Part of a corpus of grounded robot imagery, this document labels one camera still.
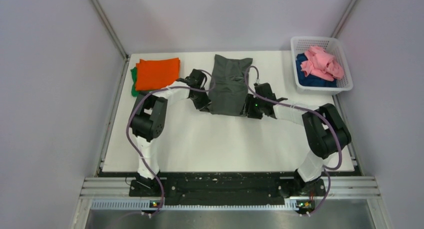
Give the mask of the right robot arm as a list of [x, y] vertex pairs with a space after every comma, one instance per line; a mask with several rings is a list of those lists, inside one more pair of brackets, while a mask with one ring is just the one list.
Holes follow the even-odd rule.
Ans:
[[269, 83], [255, 84], [247, 94], [243, 115], [251, 119], [268, 116], [285, 120], [304, 128], [309, 152], [298, 169], [294, 171], [292, 188], [299, 195], [307, 195], [320, 179], [325, 160], [338, 155], [332, 167], [337, 170], [343, 161], [342, 150], [352, 141], [352, 136], [336, 107], [331, 103], [321, 106], [296, 104], [286, 98], [276, 98]]

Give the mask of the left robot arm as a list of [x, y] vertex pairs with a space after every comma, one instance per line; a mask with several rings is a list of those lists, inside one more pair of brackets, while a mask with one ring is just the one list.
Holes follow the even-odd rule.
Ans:
[[196, 110], [208, 112], [211, 104], [208, 92], [215, 86], [216, 82], [209, 72], [193, 69], [189, 76], [178, 78], [171, 85], [143, 91], [137, 96], [125, 133], [138, 153], [136, 182], [147, 195], [156, 195], [161, 187], [160, 168], [154, 152], [165, 128], [168, 108], [177, 102], [191, 100]]

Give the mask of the dark grey t shirt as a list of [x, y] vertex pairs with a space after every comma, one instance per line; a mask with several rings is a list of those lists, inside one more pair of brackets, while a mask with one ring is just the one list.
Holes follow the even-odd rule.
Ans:
[[248, 88], [245, 83], [246, 70], [252, 65], [252, 58], [231, 59], [222, 55], [214, 56], [212, 77], [215, 87], [208, 93], [211, 101], [208, 109], [213, 115], [243, 116]]

